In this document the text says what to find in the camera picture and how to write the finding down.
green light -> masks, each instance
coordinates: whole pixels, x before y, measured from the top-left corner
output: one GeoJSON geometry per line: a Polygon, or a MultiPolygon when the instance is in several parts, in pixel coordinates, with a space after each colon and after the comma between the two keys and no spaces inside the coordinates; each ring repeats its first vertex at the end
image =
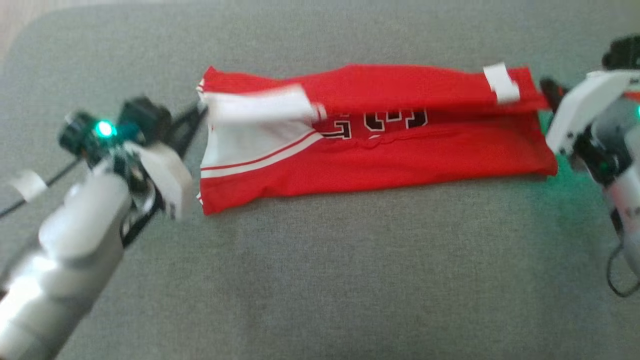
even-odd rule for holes
{"type": "Polygon", "coordinates": [[[107,120],[101,120],[95,125],[95,130],[101,138],[109,138],[116,135],[116,128],[107,120]]]}

gray tablecloth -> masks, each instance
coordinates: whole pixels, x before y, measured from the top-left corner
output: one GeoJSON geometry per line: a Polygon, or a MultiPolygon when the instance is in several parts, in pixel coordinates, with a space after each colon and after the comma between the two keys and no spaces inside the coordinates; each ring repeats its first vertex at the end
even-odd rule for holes
{"type": "MultiPolygon", "coordinates": [[[[47,15],[6,59],[0,168],[49,177],[77,108],[146,94],[172,111],[208,65],[295,76],[345,63],[481,71],[506,61],[576,83],[640,30],[634,0],[216,1],[47,15]]],[[[206,137],[187,156],[198,176],[206,137]]],[[[0,223],[0,263],[81,171],[0,223]]],[[[565,162],[491,179],[258,200],[155,219],[61,359],[637,359],[640,295],[616,298],[600,190],[565,162]]],[[[0,204],[15,199],[4,188],[0,204]]],[[[618,269],[621,281],[631,280],[618,269]]]]}

red stripe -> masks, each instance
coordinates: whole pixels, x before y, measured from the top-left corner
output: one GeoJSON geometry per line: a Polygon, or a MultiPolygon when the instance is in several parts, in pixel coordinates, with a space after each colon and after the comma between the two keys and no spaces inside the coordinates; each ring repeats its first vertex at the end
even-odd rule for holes
{"type": "Polygon", "coordinates": [[[302,139],[298,140],[297,142],[291,143],[285,147],[283,147],[282,149],[276,151],[276,152],[272,152],[271,154],[267,155],[267,156],[263,156],[257,160],[252,160],[252,161],[247,161],[246,163],[240,163],[240,164],[233,164],[233,165],[223,165],[220,167],[204,167],[204,168],[200,168],[200,170],[218,170],[218,169],[222,169],[222,168],[232,168],[232,167],[241,167],[244,165],[250,165],[250,164],[254,164],[257,162],[260,162],[262,160],[266,160],[274,155],[280,154],[281,152],[290,149],[291,147],[294,147],[296,145],[298,145],[299,143],[305,141],[308,137],[310,137],[311,135],[315,134],[315,131],[311,131],[309,134],[306,134],[305,137],[303,137],[302,139]]]}

folded jersey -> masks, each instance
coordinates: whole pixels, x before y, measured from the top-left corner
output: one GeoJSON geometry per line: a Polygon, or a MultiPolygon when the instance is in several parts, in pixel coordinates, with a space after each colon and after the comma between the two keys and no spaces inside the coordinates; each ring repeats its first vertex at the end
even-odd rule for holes
{"type": "Polygon", "coordinates": [[[205,214],[260,197],[557,172],[538,121],[547,102],[526,68],[348,65],[284,80],[210,68],[198,91],[210,107],[205,214]]]}

wooden floor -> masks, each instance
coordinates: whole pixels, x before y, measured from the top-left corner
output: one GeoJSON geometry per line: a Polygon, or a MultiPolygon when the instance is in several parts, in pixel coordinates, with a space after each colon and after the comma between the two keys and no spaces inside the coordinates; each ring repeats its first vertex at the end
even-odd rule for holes
{"type": "Polygon", "coordinates": [[[0,0],[0,63],[13,39],[45,13],[75,6],[122,3],[176,3],[180,0],[0,0]]]}

